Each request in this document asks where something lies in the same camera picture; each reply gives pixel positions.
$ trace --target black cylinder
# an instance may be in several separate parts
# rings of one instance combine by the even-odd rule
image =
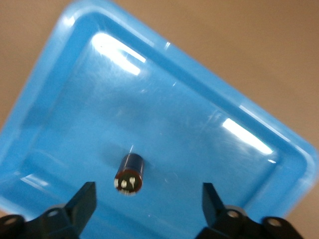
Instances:
[[[115,188],[125,195],[134,195],[143,184],[144,160],[138,154],[130,153],[121,162],[114,178]]]

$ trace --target capacitor lead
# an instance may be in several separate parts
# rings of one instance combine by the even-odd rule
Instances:
[[[143,184],[144,160],[138,154],[130,153],[121,162],[114,178],[115,188],[125,195],[134,195]]]

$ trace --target blue plastic tray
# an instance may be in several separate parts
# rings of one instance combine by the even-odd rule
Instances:
[[[113,185],[129,152],[135,196]],[[203,182],[254,220],[283,216],[315,180],[314,148],[110,2],[59,19],[0,137],[0,205],[32,219],[97,182],[82,238],[192,239]]]

